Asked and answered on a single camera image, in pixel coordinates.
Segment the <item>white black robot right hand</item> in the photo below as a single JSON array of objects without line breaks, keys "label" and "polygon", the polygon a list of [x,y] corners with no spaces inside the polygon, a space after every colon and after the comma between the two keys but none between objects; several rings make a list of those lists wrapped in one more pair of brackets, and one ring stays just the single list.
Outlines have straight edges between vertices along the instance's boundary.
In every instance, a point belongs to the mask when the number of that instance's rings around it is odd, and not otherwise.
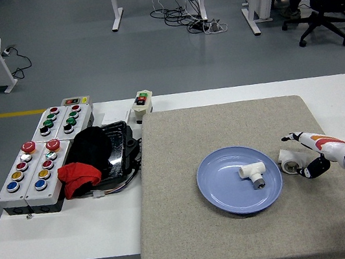
[{"label": "white black robot right hand", "polygon": [[296,140],[304,147],[320,154],[308,166],[300,167],[296,170],[299,175],[307,179],[317,178],[325,173],[330,168],[331,162],[338,162],[340,165],[344,165],[345,141],[340,139],[325,136],[324,134],[292,132],[282,137],[281,140],[283,142]]}]

